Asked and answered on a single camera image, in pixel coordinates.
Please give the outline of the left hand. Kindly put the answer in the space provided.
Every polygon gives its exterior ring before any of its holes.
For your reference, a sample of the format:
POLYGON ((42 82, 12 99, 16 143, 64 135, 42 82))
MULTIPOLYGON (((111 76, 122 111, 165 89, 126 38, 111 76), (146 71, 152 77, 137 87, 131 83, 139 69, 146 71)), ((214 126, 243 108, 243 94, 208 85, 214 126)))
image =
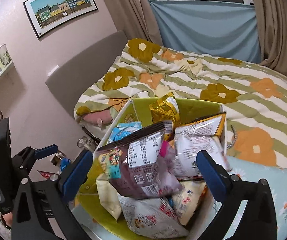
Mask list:
POLYGON ((4 224, 4 226, 11 230, 12 229, 12 222, 13 222, 13 213, 7 213, 7 214, 0 214, 1 222, 4 224))

